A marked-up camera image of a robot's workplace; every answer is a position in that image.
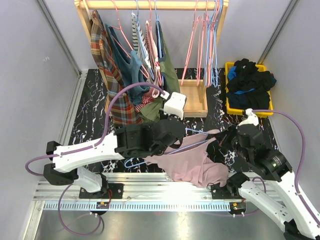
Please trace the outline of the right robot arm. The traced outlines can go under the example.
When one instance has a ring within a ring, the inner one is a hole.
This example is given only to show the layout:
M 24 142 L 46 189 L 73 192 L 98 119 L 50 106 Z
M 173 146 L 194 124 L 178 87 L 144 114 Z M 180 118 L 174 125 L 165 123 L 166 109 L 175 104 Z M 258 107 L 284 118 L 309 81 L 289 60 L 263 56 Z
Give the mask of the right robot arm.
M 232 148 L 249 167 L 270 184 L 282 203 L 278 203 L 255 186 L 243 172 L 237 172 L 226 181 L 229 197 L 242 197 L 252 202 L 283 231 L 287 240 L 318 240 L 319 213 L 304 206 L 302 193 L 295 188 L 295 173 L 285 156 L 268 148 L 263 133 L 253 124 L 232 126 L 218 134 L 223 148 Z

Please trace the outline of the blue wire hanger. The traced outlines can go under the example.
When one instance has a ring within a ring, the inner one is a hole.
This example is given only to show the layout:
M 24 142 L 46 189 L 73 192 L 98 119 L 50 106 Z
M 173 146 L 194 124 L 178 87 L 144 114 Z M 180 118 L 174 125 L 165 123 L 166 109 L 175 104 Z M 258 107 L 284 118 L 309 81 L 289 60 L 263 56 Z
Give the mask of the blue wire hanger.
M 191 129 L 191 128 L 186 128 L 185 130 L 186 130 L 186 131 L 192 131 L 192 132 L 197 133 L 197 135 L 203 135 L 203 136 L 206 136 L 206 137 L 210 134 L 209 132 L 206 132 L 206 131 L 195 130 L 195 129 Z M 185 150 L 190 150 L 190 149 L 192 149 L 193 147 L 198 146 L 198 145 L 200 145 L 200 144 L 203 144 L 203 143 L 205 143 L 205 142 L 207 142 L 207 141 L 208 141 L 208 140 L 205 139 L 205 140 L 202 140 L 202 141 L 195 142 L 195 143 L 193 143 L 193 144 L 185 145 L 184 147 L 179 147 L 179 148 L 177 148 L 176 150 L 173 150 L 173 151 L 171 151 L 171 152 L 164 153 L 162 156 L 171 155 L 171 154 L 175 154 L 175 153 L 180 153 L 180 152 L 185 151 Z M 152 164 L 152 162 L 151 162 L 150 160 L 145 160 L 145 161 L 141 161 L 141 162 L 136 163 L 136 164 L 128 165 L 128 163 L 131 163 L 133 159 L 134 159 L 134 158 L 132 157 L 132 158 L 126 159 L 126 160 L 124 161 L 124 164 L 123 164 L 123 165 L 124 165 L 124 167 L 125 167 L 126 169 L 134 168 L 134 167 L 137 167 L 137 166 L 140 166 L 140 165 L 143 165 L 143 164 L 147 164 L 147 165 Z

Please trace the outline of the black garment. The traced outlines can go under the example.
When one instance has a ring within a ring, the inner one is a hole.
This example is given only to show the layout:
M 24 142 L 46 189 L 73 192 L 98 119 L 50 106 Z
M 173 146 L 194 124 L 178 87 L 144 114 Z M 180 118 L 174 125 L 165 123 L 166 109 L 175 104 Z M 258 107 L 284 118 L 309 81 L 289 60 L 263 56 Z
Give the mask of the black garment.
M 269 91 L 277 82 L 272 73 L 267 70 L 259 71 L 256 63 L 246 58 L 237 60 L 233 66 L 236 67 L 237 76 L 226 85 L 232 92 L 248 91 L 251 88 L 257 92 Z

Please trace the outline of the blue tank top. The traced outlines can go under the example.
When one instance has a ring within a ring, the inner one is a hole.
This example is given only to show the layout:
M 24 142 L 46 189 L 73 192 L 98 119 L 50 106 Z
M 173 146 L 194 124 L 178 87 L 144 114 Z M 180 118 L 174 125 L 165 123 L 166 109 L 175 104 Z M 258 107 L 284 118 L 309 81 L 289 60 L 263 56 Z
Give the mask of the blue tank top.
M 233 80 L 236 76 L 237 76 L 236 66 L 233 66 L 233 67 L 231 67 L 230 70 L 228 71 L 227 79 L 228 79 L 228 81 L 230 82 L 230 81 Z M 255 90 L 254 88 L 251 88 L 250 90 L 247 90 L 247 91 L 237 90 L 236 92 L 234 92 L 234 94 L 241 95 L 241 94 L 245 94 L 245 93 L 252 92 L 252 91 L 254 91 L 254 90 Z

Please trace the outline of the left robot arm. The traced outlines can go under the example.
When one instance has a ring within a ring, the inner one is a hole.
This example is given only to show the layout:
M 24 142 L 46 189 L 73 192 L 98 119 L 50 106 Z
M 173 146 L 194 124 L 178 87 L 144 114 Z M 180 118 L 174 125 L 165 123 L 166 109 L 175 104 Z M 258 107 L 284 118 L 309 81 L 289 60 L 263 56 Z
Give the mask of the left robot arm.
M 177 149 L 185 135 L 184 123 L 173 116 L 158 122 L 130 124 L 105 137 L 70 146 L 56 146 L 52 162 L 43 169 L 53 186 L 76 185 L 101 199 L 107 195 L 107 179 L 85 165 L 107 160 L 161 156 L 167 148 Z

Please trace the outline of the pink wire hanger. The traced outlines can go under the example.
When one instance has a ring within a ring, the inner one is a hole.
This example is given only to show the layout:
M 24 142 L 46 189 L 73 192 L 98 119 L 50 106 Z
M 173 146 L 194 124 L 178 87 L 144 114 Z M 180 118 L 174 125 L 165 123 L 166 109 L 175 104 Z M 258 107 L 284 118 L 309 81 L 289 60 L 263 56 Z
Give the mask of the pink wire hanger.
M 192 31 L 191 31 L 191 35 L 190 35 L 190 39 L 189 39 L 189 44 L 188 44 L 185 64 L 184 64 L 183 73 L 182 73 L 182 77 L 181 77 L 181 86 L 183 86 L 183 84 L 184 84 L 184 80 L 185 80 L 185 76 L 186 76 L 186 73 L 187 73 L 188 64 L 189 64 L 191 53 L 192 53 L 192 49 L 193 49 L 194 39 L 195 39 L 195 35 L 196 35 L 198 24 L 199 24 L 199 18 L 196 17 L 197 10 L 198 10 L 198 4 L 199 4 L 199 1 L 197 0 L 195 2 L 193 21 L 192 21 Z
M 198 52 L 197 52 L 197 75 L 196 75 L 196 84 L 197 86 L 200 85 L 200 77 L 201 77 L 201 66 L 202 66 L 202 57 L 203 57 L 203 48 L 204 48 L 204 35 L 205 35 L 205 28 L 206 28 L 206 20 L 207 20 L 207 13 L 208 13 L 208 3 L 206 1 L 205 12 L 200 17 L 201 20 L 201 29 L 199 32 L 199 39 L 198 39 Z

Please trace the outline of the pink garment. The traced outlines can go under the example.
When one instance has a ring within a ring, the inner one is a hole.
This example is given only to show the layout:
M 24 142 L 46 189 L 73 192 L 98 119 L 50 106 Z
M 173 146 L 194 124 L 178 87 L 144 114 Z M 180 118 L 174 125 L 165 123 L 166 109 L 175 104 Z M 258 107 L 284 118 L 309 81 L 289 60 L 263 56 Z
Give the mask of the pink garment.
M 224 187 L 227 183 L 229 170 L 223 163 L 213 162 L 207 153 L 208 145 L 214 143 L 219 134 L 218 129 L 207 131 L 209 135 L 190 135 L 183 138 L 181 147 L 207 140 L 189 150 L 169 155 L 153 155 L 145 158 L 145 161 L 151 161 L 159 168 L 163 169 L 167 175 L 175 182 L 188 182 L 198 188 L 205 188 L 209 184 L 219 184 Z M 174 151 L 168 147 L 164 153 Z

